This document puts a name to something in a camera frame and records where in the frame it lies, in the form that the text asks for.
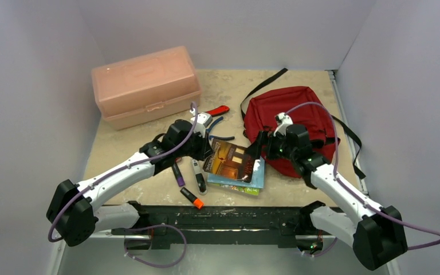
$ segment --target red backpack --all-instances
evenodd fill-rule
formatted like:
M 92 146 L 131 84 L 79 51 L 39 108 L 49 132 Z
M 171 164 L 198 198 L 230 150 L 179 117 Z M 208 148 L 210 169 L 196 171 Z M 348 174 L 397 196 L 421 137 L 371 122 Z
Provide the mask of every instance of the red backpack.
M 263 87 L 269 85 L 287 71 L 288 70 L 284 68 L 274 76 L 269 77 L 255 87 L 245 97 L 245 99 Z M 260 96 L 252 98 L 249 101 L 249 106 L 246 113 L 244 113 L 241 108 L 245 127 L 244 135 L 250 140 L 250 142 L 254 142 L 259 131 L 273 131 L 276 129 L 277 123 L 274 117 L 278 113 L 286 112 L 300 103 L 309 101 L 321 104 L 314 91 L 311 90 L 310 87 L 305 86 L 271 90 Z M 313 149 L 324 155 L 331 162 L 333 159 L 333 154 L 335 153 L 335 132 L 333 130 L 333 124 L 331 123 L 329 115 L 318 106 L 307 105 L 293 111 L 289 114 L 289 116 L 293 120 L 293 123 L 302 124 L 306 127 L 309 133 L 309 139 L 313 145 Z M 345 130 L 345 133 L 359 146 L 359 150 L 357 151 L 355 159 L 353 160 L 353 169 L 355 170 L 355 174 L 360 179 L 365 178 L 363 172 L 360 171 L 360 169 L 355 165 L 356 158 L 360 152 L 360 149 L 362 148 L 362 141 L 341 120 L 334 116 L 332 116 L 332 118 L 341 124 L 343 130 Z M 301 177 L 295 172 L 291 162 L 287 159 L 266 159 L 266 162 L 283 175 L 294 178 Z

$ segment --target floor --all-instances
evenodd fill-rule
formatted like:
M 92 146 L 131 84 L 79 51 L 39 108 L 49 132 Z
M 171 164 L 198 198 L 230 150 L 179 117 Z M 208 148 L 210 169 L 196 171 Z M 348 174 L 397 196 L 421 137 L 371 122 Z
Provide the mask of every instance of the floor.
M 158 264 L 174 261 L 182 245 L 170 250 L 146 250 L 141 257 Z M 64 251 L 60 275 L 244 275 L 244 274 L 336 274 L 388 275 L 385 266 L 374 272 L 365 269 L 350 247 L 338 242 L 328 254 L 303 258 L 296 249 L 268 245 L 188 245 L 183 261 L 167 269 L 156 269 L 124 257 L 122 239 L 92 238 Z

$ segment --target pliers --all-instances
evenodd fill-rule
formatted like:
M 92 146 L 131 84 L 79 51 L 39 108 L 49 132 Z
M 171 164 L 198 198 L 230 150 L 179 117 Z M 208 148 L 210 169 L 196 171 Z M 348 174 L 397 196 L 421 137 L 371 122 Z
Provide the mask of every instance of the pliers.
M 213 129 L 213 127 L 215 127 L 215 125 L 217 125 L 220 121 L 223 120 L 223 116 L 215 119 L 210 126 L 206 129 L 207 134 L 209 134 L 208 138 L 211 139 L 220 139 L 220 140 L 234 140 L 235 136 L 228 136 L 228 137 L 221 137 L 221 136 L 212 136 L 210 135 L 211 130 Z
M 228 112 L 230 110 L 229 107 L 222 105 L 218 108 L 215 108 L 213 110 L 207 111 L 206 113 L 209 113 L 211 116 L 219 116 L 219 115 L 223 115 L 224 113 Z M 223 120 L 223 116 L 215 119 L 210 126 L 206 129 L 206 132 L 209 134 L 209 139 L 220 139 L 220 140 L 233 140 L 235 139 L 235 136 L 228 136 L 228 137 L 221 137 L 221 136 L 211 136 L 210 132 L 213 129 L 213 127 L 215 127 L 215 125 L 217 125 L 220 121 Z

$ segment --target book cover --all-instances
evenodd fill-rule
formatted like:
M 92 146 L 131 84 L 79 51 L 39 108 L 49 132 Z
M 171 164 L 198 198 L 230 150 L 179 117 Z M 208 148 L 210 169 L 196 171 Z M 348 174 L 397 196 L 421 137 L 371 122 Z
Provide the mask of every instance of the book cover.
M 241 180 L 229 179 L 214 174 L 208 174 L 207 181 L 209 183 L 218 183 L 218 184 L 225 184 L 230 186 L 262 189 L 264 188 L 264 171 L 265 171 L 265 160 L 263 158 L 260 158 L 254 162 L 252 180 L 250 181 L 250 183 L 243 182 Z
M 245 147 L 218 139 L 213 139 L 211 147 L 214 153 L 205 160 L 205 172 L 250 183 L 254 159 L 245 154 Z
M 211 185 L 219 186 L 222 188 L 231 189 L 234 191 L 242 192 L 249 195 L 259 196 L 261 190 L 259 188 L 251 188 L 251 187 L 242 187 L 242 186 L 234 186 L 228 184 L 220 184 L 220 183 L 209 183 Z

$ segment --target marker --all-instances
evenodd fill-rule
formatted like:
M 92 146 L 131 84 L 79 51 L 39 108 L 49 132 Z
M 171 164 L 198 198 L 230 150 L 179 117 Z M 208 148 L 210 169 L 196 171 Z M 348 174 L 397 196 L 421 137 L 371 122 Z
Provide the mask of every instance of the marker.
M 179 187 L 184 186 L 183 175 L 181 174 L 181 171 L 179 170 L 178 165 L 175 163 L 175 164 L 173 164 L 173 166 L 171 168 L 173 169 L 173 174 L 175 175 L 176 182 L 178 183 L 178 186 Z
M 198 209 L 201 209 L 203 207 L 203 202 L 200 201 L 200 199 L 197 198 L 197 196 L 193 195 L 190 192 L 190 190 L 183 187 L 179 191 L 181 192 L 181 194 L 183 194 L 188 199 L 188 201 L 193 203 L 193 205 L 196 206 Z
M 191 164 L 193 166 L 193 173 L 195 173 L 195 179 L 197 180 L 198 190 L 200 191 L 200 194 L 205 195 L 207 193 L 207 190 L 206 182 L 202 174 L 202 169 L 195 159 L 191 159 Z

